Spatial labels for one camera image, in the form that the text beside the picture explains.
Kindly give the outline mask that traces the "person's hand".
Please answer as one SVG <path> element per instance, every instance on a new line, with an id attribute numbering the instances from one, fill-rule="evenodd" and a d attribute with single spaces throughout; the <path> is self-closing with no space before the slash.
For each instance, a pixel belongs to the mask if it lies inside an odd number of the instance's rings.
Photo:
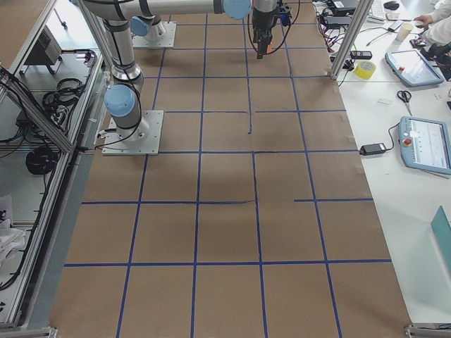
<path id="1" fill-rule="evenodd" d="M 432 19 L 431 15 L 423 14 L 423 15 L 415 17 L 414 26 L 415 27 L 427 27 L 432 22 L 433 22 L 433 19 Z"/>

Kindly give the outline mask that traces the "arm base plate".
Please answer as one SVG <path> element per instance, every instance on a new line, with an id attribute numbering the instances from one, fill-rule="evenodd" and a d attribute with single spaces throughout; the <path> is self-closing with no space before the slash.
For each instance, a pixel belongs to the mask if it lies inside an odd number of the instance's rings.
<path id="1" fill-rule="evenodd" d="M 135 49 L 173 48 L 175 42 L 176 22 L 161 21 L 156 25 L 133 18 L 130 21 L 132 45 Z"/>
<path id="2" fill-rule="evenodd" d="M 137 156 L 157 155 L 161 140 L 163 111 L 143 111 L 142 121 L 135 133 L 129 136 L 133 129 L 125 131 L 118 129 L 106 135 L 106 146 L 102 147 L 105 156 Z"/>

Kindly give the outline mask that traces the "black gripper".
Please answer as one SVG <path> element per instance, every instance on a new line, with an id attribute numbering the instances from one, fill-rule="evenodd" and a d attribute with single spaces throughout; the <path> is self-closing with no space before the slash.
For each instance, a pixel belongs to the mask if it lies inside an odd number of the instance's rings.
<path id="1" fill-rule="evenodd" d="M 270 39 L 272 42 L 272 28 L 274 27 L 273 19 L 270 20 L 253 20 L 254 37 L 253 42 L 257 45 L 257 58 L 262 59 L 265 55 L 265 40 Z"/>

